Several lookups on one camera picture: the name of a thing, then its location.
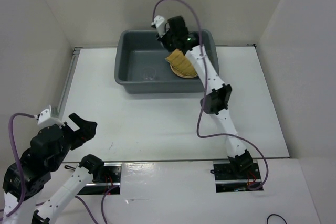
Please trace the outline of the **woven bamboo tray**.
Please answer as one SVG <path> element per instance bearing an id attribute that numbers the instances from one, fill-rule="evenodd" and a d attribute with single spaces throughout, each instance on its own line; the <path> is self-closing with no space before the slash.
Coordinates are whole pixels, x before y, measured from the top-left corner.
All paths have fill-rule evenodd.
<path id="1" fill-rule="evenodd" d="M 189 60 L 185 57 L 185 55 L 178 49 L 175 49 L 172 53 L 170 53 L 165 60 L 175 67 L 183 68 L 185 65 L 191 64 Z"/>

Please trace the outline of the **cream plate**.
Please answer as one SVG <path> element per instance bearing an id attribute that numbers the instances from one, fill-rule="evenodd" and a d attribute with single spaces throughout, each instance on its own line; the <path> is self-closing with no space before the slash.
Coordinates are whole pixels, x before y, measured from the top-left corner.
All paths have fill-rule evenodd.
<path id="1" fill-rule="evenodd" d="M 196 70 L 191 64 L 185 65 L 183 68 L 179 68 L 179 69 L 173 65 L 170 65 L 170 68 L 174 74 L 184 79 L 191 79 L 191 78 L 198 77 Z"/>

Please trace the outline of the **clear plastic cup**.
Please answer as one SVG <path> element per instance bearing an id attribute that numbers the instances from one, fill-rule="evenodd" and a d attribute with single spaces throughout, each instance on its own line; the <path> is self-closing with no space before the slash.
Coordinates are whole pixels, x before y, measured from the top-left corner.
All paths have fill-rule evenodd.
<path id="1" fill-rule="evenodd" d="M 152 67 L 143 68 L 142 78 L 144 81 L 154 81 L 156 80 L 156 70 Z"/>

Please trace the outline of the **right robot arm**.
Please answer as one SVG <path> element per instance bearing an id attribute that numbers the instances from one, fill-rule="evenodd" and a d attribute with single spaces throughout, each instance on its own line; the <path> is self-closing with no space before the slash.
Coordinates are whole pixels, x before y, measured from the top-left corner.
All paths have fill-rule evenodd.
<path id="1" fill-rule="evenodd" d="M 212 65 L 201 32 L 190 32 L 184 18 L 176 16 L 166 20 L 157 15 L 151 26 L 157 31 L 157 40 L 170 53 L 165 60 L 180 76 L 197 75 L 205 89 L 201 99 L 201 112 L 213 115 L 222 127 L 229 130 L 226 140 L 230 172 L 235 178 L 242 178 L 253 165 L 250 152 L 235 136 L 237 131 L 230 117 L 228 102 L 232 86 L 226 84 Z"/>

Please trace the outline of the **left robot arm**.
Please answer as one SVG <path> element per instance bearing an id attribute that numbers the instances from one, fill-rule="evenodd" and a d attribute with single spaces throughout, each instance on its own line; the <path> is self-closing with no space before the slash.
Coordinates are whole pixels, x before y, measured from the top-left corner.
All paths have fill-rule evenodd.
<path id="1" fill-rule="evenodd" d="M 86 184 L 98 182 L 104 177 L 104 162 L 88 154 L 69 178 L 56 187 L 56 192 L 41 206 L 36 206 L 53 173 L 60 168 L 68 153 L 93 139 L 98 124 L 72 113 L 69 118 L 78 127 L 77 130 L 73 130 L 67 122 L 50 123 L 38 131 L 31 139 L 30 147 L 19 155 L 14 140 L 14 119 L 18 116 L 37 121 L 42 119 L 42 115 L 26 113 L 15 113 L 9 119 L 8 132 L 15 161 L 4 175 L 5 206 L 1 223 L 55 223 Z"/>

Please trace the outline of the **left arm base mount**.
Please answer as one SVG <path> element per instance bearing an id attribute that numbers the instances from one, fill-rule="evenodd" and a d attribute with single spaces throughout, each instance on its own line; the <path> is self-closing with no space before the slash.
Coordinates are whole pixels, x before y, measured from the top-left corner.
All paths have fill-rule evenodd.
<path id="1" fill-rule="evenodd" d="M 109 191 L 108 194 L 119 195 L 121 173 L 122 163 L 105 163 L 100 178 L 86 184 L 78 195 L 104 195 L 112 187 L 114 187 L 114 189 Z"/>

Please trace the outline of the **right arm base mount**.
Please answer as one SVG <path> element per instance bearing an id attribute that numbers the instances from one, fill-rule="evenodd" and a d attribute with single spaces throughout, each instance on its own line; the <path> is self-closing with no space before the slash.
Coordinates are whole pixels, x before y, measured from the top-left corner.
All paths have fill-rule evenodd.
<path id="1" fill-rule="evenodd" d="M 257 162 L 253 162 L 251 168 L 245 172 L 235 173 L 229 161 L 213 161 L 213 168 L 210 173 L 214 175 L 215 187 L 217 193 L 235 193 L 251 191 L 252 188 L 258 188 L 263 191 L 260 185 L 262 178 Z"/>

